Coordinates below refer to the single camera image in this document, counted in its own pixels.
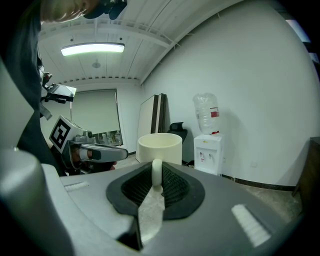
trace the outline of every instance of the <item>white mug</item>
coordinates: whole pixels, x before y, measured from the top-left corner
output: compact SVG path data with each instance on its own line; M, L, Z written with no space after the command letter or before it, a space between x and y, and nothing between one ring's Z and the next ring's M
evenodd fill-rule
M152 162L152 185L162 183L162 161L181 165L182 138L172 133L152 133L138 140L140 162Z

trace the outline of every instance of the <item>white ceiling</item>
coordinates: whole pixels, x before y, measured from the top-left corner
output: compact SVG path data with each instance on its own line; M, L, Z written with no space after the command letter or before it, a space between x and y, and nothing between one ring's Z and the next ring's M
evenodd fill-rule
M128 0L118 19L108 15L43 24L39 50L50 82L76 86L101 83L142 84L160 60L187 33L241 0ZM61 48L88 42L124 43L123 53L63 56ZM101 66L94 68L98 61Z

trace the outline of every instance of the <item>fluorescent light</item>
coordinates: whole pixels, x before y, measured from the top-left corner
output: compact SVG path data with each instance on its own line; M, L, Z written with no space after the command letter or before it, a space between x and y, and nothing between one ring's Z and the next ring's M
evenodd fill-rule
M90 42L75 44L61 49L63 56L73 54L84 54L84 53L96 53L96 52L114 52L123 53L125 45L123 43L116 42Z

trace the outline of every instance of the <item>mug handle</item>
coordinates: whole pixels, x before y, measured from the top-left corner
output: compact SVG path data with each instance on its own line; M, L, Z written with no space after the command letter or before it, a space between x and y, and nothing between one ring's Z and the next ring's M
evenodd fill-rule
M154 159L151 170L152 186L156 187L162 184L162 160Z

